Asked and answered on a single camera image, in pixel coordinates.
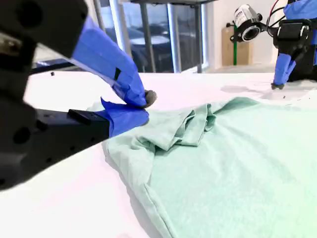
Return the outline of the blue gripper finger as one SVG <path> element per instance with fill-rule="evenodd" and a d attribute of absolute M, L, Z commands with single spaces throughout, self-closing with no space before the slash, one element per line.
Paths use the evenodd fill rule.
<path fill-rule="evenodd" d="M 292 72 L 292 59 L 288 54 L 279 53 L 276 64 L 274 79 L 271 83 L 272 89 L 283 89 L 284 85 L 289 79 L 289 75 Z"/>
<path fill-rule="evenodd" d="M 108 83 L 125 103 L 147 108 L 157 96 L 146 90 L 131 57 L 103 32 L 83 0 L 3 0 L 0 3 L 1 84 L 24 94 L 38 45 Z"/>
<path fill-rule="evenodd" d="M 285 82 L 294 82 L 307 78 L 304 70 L 300 66 L 300 61 L 307 51 L 308 46 L 304 46 L 303 44 L 287 44 L 285 46 L 285 53 L 290 56 Z"/>
<path fill-rule="evenodd" d="M 146 124 L 144 109 L 102 100 L 97 112 L 38 110 L 34 169 L 42 171 L 99 142 Z"/>

